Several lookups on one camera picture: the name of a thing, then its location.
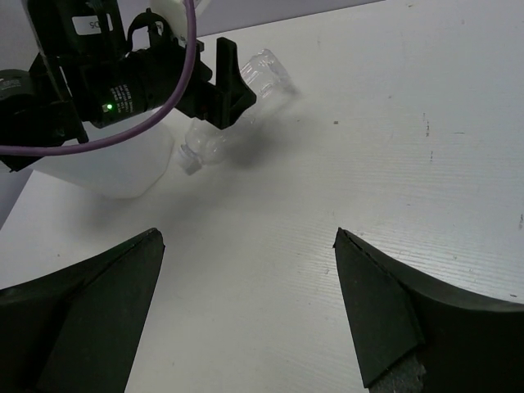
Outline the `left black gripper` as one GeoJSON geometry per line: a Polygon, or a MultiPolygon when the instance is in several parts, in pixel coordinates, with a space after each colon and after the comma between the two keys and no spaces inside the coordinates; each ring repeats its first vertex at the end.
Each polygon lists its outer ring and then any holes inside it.
{"type": "MultiPolygon", "coordinates": [[[[59,1],[61,45],[55,56],[79,117],[98,128],[161,107],[183,72],[186,48],[169,39],[150,6],[124,26],[117,1],[59,1]]],[[[216,40],[215,71],[196,62],[179,110],[218,129],[234,125],[257,100],[238,65],[237,44],[216,40]]]]}

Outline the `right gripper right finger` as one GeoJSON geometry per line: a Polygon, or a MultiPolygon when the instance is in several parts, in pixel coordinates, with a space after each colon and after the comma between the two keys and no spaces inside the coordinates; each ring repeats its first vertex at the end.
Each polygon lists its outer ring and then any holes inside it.
{"type": "Polygon", "coordinates": [[[522,391],[522,304],[441,281],[345,229],[333,247],[368,391],[522,391]]]}

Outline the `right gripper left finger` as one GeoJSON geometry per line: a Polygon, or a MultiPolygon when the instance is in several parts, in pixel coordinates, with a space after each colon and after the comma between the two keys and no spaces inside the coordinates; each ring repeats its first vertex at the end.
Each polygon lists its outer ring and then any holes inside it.
{"type": "Polygon", "coordinates": [[[165,252],[151,228],[1,291],[3,392],[123,392],[165,252]]]}

